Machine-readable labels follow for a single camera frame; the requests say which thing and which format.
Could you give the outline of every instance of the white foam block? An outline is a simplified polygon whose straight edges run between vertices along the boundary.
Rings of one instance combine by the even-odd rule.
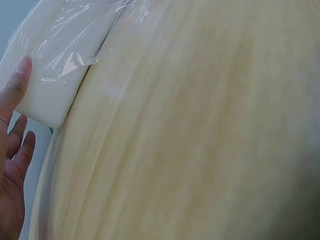
[[[41,0],[30,12],[0,62],[3,89],[21,57],[32,58],[19,113],[56,129],[63,125],[88,69],[86,61],[94,57],[118,16],[112,11],[114,2]]]

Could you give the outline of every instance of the finger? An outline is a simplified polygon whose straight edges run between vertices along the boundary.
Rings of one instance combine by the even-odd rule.
[[[0,92],[1,120],[9,124],[12,112],[24,98],[32,70],[32,61],[25,56],[11,75],[5,88]]]
[[[22,147],[16,153],[13,163],[20,171],[23,181],[26,178],[27,170],[32,160],[36,146],[36,136],[32,131],[29,131],[24,139]]]
[[[27,117],[21,115],[8,134],[6,157],[12,159],[18,152],[28,123]]]

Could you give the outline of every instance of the plastic wrap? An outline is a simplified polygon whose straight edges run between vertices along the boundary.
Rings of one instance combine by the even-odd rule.
[[[88,66],[112,50],[105,44],[113,28],[121,27],[118,21],[122,13],[140,11],[138,18],[125,19],[138,25],[154,1],[41,0],[8,43],[0,62],[0,88],[21,57],[30,56],[31,80],[17,111],[51,127],[60,127]]]

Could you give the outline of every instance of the hand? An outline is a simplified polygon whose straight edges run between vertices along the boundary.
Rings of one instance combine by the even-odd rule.
[[[22,144],[27,118],[20,116],[8,134],[14,109],[23,99],[31,74],[30,58],[22,58],[0,92],[0,239],[17,240],[25,219],[24,181],[36,136],[28,132]]]

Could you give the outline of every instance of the fingernail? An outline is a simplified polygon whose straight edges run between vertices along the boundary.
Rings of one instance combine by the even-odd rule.
[[[27,56],[24,56],[21,59],[19,66],[16,68],[15,72],[17,74],[26,75],[29,73],[30,70],[31,70],[31,59]]]

